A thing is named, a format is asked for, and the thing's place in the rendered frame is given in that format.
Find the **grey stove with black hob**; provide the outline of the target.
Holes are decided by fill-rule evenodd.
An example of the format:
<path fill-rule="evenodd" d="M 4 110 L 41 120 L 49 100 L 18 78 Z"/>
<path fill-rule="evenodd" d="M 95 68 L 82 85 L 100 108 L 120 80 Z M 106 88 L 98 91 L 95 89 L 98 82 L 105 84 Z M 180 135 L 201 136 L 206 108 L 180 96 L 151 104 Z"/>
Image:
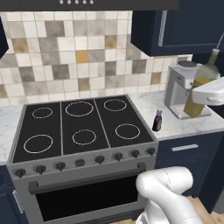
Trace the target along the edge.
<path fill-rule="evenodd" d="M 152 156 L 149 148 L 156 150 Z M 137 158 L 130 155 L 133 150 L 139 151 Z M 85 160 L 84 168 L 144 162 L 152 169 L 157 151 L 158 140 L 126 94 L 39 103 L 22 110 L 7 169 L 10 176 L 19 168 L 32 175 L 38 165 L 52 172 L 64 162 L 71 170 L 77 159 Z M 113 158 L 118 152 L 120 161 Z M 102 164 L 95 162 L 97 156 L 105 157 Z"/>

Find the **navy base cabinet door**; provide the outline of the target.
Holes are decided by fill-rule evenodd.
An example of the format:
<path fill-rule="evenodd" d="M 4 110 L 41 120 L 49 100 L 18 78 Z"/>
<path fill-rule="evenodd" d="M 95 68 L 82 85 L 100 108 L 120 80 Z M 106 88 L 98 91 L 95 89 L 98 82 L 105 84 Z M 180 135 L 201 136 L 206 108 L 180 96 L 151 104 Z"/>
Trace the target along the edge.
<path fill-rule="evenodd" d="M 5 165 L 0 165 L 0 224 L 29 224 L 20 213 L 12 192 L 15 187 Z"/>

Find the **small dark condiment bottle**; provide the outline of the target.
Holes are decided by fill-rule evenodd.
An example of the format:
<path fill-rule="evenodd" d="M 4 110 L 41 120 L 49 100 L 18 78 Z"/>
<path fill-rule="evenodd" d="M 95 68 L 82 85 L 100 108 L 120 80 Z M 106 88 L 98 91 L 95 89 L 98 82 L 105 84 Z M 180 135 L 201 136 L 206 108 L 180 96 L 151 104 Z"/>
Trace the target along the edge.
<path fill-rule="evenodd" d="M 162 126 L 162 110 L 158 109 L 157 114 L 154 118 L 152 130 L 153 131 L 160 131 Z"/>

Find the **grey coffee machine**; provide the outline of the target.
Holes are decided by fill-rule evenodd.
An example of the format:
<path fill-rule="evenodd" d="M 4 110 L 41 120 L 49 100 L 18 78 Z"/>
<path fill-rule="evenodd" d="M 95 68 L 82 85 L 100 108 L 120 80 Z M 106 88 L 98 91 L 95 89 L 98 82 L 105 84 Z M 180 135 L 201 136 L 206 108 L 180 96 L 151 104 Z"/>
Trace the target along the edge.
<path fill-rule="evenodd" d="M 170 66 L 164 94 L 164 105 L 179 119 L 190 119 L 184 111 L 187 98 L 193 86 L 198 70 L 207 78 L 212 77 L 212 70 L 207 66 L 196 64 L 189 60 L 179 61 L 176 66 Z"/>

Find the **navy drawer front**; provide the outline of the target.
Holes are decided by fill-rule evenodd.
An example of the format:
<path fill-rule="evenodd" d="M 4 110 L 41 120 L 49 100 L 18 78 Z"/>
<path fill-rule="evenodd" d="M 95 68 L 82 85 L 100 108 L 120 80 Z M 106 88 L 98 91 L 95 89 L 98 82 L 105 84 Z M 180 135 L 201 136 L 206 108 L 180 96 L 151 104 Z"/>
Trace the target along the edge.
<path fill-rule="evenodd" d="M 156 168 L 184 166 L 193 176 L 192 187 L 184 192 L 185 196 L 196 196 L 206 175 L 215 152 L 220 145 L 224 132 L 214 132 L 205 135 L 188 136 L 164 140 L 159 143 Z M 172 151 L 172 147 L 197 144 L 199 148 L 182 151 Z"/>

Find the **oven door with dark window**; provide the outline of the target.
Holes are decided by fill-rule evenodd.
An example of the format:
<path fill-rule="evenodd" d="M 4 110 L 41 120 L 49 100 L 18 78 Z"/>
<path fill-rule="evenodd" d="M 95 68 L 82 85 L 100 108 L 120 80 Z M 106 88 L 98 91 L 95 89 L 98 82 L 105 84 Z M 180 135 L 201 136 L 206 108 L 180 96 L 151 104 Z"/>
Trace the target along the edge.
<path fill-rule="evenodd" d="M 43 174 L 26 174 L 19 178 L 11 174 L 13 184 L 29 224 L 103 224 L 121 218 L 138 216 L 146 205 L 136 188 L 137 176 L 112 179 L 90 185 L 31 195 L 28 184 L 38 181 L 41 186 L 84 179 L 104 174 L 129 171 L 138 163 L 76 167 Z"/>

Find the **yellow oil bottle with spout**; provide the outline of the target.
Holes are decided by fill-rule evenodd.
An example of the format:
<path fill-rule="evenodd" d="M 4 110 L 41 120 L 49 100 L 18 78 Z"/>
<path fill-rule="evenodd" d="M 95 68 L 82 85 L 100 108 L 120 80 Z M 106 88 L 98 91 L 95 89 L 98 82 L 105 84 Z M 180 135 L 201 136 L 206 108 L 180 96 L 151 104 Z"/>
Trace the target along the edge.
<path fill-rule="evenodd" d="M 184 108 L 190 117 L 199 116 L 205 105 L 224 105 L 224 77 L 221 77 L 215 65 L 223 37 L 224 32 L 221 34 L 217 46 L 212 50 L 208 62 L 199 67 L 194 77 Z"/>

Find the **dark range hood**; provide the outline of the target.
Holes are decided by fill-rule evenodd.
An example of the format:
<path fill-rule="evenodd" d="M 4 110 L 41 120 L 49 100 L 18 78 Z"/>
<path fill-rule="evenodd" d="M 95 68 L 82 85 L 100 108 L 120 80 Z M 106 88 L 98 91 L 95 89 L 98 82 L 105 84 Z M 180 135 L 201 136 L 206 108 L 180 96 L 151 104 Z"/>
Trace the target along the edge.
<path fill-rule="evenodd" d="M 0 11 L 162 11 L 179 0 L 0 0 Z"/>

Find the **navy wall cabinet door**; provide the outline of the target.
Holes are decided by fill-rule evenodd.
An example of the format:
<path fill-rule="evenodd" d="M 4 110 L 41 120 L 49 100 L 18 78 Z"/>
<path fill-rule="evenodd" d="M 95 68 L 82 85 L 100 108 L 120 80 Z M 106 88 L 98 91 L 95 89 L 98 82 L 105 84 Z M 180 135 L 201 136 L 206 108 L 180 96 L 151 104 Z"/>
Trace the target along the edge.
<path fill-rule="evenodd" d="M 162 10 L 132 13 L 130 43 L 149 56 L 210 53 L 224 32 L 224 0 L 179 0 L 168 10 L 163 46 L 158 46 Z M 219 50 L 224 53 L 224 37 Z"/>

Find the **navy wall cabinet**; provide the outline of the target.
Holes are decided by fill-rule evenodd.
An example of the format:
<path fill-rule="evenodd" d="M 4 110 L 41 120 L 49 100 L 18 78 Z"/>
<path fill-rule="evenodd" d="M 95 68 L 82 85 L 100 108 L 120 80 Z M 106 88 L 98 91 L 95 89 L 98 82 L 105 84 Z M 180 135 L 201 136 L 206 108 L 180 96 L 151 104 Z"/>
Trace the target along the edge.
<path fill-rule="evenodd" d="M 3 21 L 0 17 L 0 59 L 5 55 L 9 50 L 7 38 L 4 31 Z"/>

